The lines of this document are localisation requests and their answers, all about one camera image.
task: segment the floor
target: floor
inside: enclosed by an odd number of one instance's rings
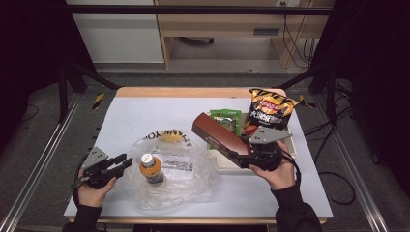
[[[298,66],[306,65],[297,56],[295,60]],[[161,64],[128,64],[123,67],[96,64],[96,67],[107,79],[125,86],[159,86],[161,83],[163,86],[209,87],[271,87],[306,69],[295,65],[283,69],[269,39],[227,38],[215,38],[212,44],[176,40],[169,69]],[[57,124],[58,86],[51,85],[30,97],[30,106],[20,127],[0,156],[0,176],[8,177],[0,182],[0,189],[4,189],[0,194],[0,218],[3,218],[0,226],[12,218],[14,223],[7,225],[15,231],[60,231],[59,226],[67,222],[63,217],[67,206],[64,199],[70,192],[73,171],[77,161],[93,146],[104,113],[115,95],[115,91],[92,79],[85,77],[85,80],[89,86],[86,93],[70,91],[71,101],[77,101],[77,107],[62,134],[55,134],[60,127]],[[302,94],[307,101],[318,106],[315,109],[297,109],[304,131],[327,121],[324,109],[320,107],[326,99],[308,92],[310,81],[306,79],[287,92],[293,98]],[[340,84],[350,87],[343,81]],[[100,107],[93,110],[92,105],[99,93],[104,93],[104,99]],[[337,112],[341,112],[348,108],[349,101],[346,96],[337,95],[340,96]],[[340,114],[337,131],[327,140],[323,150],[322,144],[330,127],[307,135],[314,159],[320,151],[316,167],[323,173],[322,182],[334,212],[334,217],[324,224],[325,231],[410,231],[407,223],[410,220],[409,199],[395,182],[389,168],[373,163],[354,114],[346,112]],[[49,144],[50,138],[54,138],[55,144]],[[349,163],[354,164],[353,170],[349,169]],[[108,228],[109,231],[132,231],[128,225],[109,224]],[[5,227],[0,230],[10,231]]]

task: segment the white table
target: white table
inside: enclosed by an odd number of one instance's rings
[[[187,132],[188,137],[205,151],[206,143],[190,131],[193,120],[210,109],[232,108],[248,112],[249,105],[249,88],[122,88],[108,108],[95,145],[115,157],[153,131],[177,129]],[[293,133],[293,149],[302,172],[302,196],[324,222],[333,216],[332,210],[296,111],[288,128]],[[278,203],[263,179],[241,169],[221,171],[220,175],[220,188],[211,201],[186,203],[162,211],[139,210],[121,188],[114,188],[104,200],[100,222],[275,223]],[[73,220],[75,214],[76,207],[71,200],[64,216]]]

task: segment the metal frame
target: metal frame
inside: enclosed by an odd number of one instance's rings
[[[332,56],[335,52],[337,47],[337,43],[343,39],[346,32],[349,29],[349,26],[354,23],[355,18],[360,13],[363,6],[366,4],[366,0],[361,8],[356,11],[353,19],[348,22],[340,36],[337,40],[333,43],[331,49],[326,53],[324,57],[324,61],[319,63],[317,66],[309,69],[306,72],[301,73],[300,75],[296,76],[295,78],[291,79],[290,81],[283,83],[279,86],[281,89],[287,89],[294,84],[300,82],[301,80],[314,75],[316,72],[322,69],[328,69],[332,63]],[[43,10],[50,10],[50,11],[68,11],[70,13],[77,13],[77,14],[212,14],[212,15],[344,15],[351,13],[351,11],[347,10],[336,10],[333,8],[284,8],[284,7],[208,7],[208,6],[113,6],[113,5],[40,5],[39,6]],[[83,68],[81,68],[80,64],[73,64],[72,60],[66,60],[66,65],[74,66],[76,70],[80,70],[83,73],[90,75],[91,77],[95,78],[101,83],[104,83],[106,86],[111,88],[118,88],[115,84],[110,83],[109,81],[103,79],[99,75],[93,72],[89,72]],[[60,98],[63,98],[61,103],[64,107],[66,104],[64,101],[67,100],[67,93],[64,93],[66,90],[65,85],[65,78],[64,72],[65,69],[63,68],[60,82],[62,86],[60,86]],[[70,112],[62,111],[67,115],[62,115],[60,118],[60,124],[58,125],[55,133],[50,138],[50,141],[42,156],[40,157],[36,167],[34,168],[32,174],[30,175],[29,179],[27,180],[26,185],[24,186],[23,190],[21,191],[20,195],[18,196],[16,202],[12,206],[11,210],[3,219],[0,225],[0,231],[13,231],[25,210],[25,207],[28,204],[33,192],[35,191],[37,184],[39,183],[44,170],[52,158],[52,155],[58,146],[58,142],[61,139],[62,134],[64,133],[65,128],[67,127],[68,123],[72,119],[73,113],[75,111],[75,107],[79,101],[79,98],[74,100],[72,103],[72,108]],[[338,148],[341,152],[341,160],[345,165],[347,173],[349,174],[350,178],[353,180],[353,184],[355,189],[359,193],[359,200],[361,201],[363,208],[365,210],[367,219],[369,221],[370,226],[372,227],[373,231],[388,231],[387,226],[384,222],[384,219],[380,215],[374,201],[366,188],[366,184],[363,182],[360,174],[358,173],[354,163],[349,158],[347,151],[345,150],[342,143],[340,143],[340,139],[338,136],[335,138]]]

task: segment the sleeve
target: sleeve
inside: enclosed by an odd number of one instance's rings
[[[97,232],[97,220],[102,212],[102,207],[90,207],[78,205],[78,211],[74,222],[69,222],[63,226],[63,232]]]
[[[271,192],[279,204],[276,214],[278,232],[323,231],[316,213],[303,201],[298,185]]]

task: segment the aluminum rail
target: aluminum rail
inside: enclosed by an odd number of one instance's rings
[[[327,119],[326,110],[324,107],[323,98],[319,98],[316,95],[313,95],[314,101],[317,102],[318,108],[322,113],[322,116]],[[368,223],[371,226],[371,229],[374,232],[387,232],[389,231],[385,220],[380,214],[379,209],[376,206],[376,203],[371,196],[365,181],[363,180],[361,174],[359,173],[354,161],[350,158],[349,152],[347,151],[344,143],[337,132],[334,132],[333,140],[335,142],[336,149],[338,150],[338,155],[340,157],[341,163],[346,171],[349,180],[351,181],[352,186],[354,187],[358,199],[362,205],[362,208],[365,212]]]
[[[146,5],[42,5],[47,10],[86,14],[346,15],[334,8]]]
[[[51,161],[51,158],[53,157],[54,152],[57,149],[57,146],[60,143],[61,138],[63,137],[64,132],[66,131],[75,113],[75,110],[78,106],[80,99],[80,94],[73,95],[73,99],[69,106],[69,113],[67,114],[65,120],[57,125],[53,135],[51,135],[50,139],[48,140],[48,143],[45,146],[42,155],[37,161],[36,166],[34,167],[20,194],[15,200],[14,205],[9,210],[4,219],[1,221],[1,232],[12,232],[15,230],[18,221],[21,219],[21,216],[24,213],[25,208],[27,207],[31,197],[33,196],[34,191],[36,190],[36,187],[38,186],[45,172],[45,169]]]

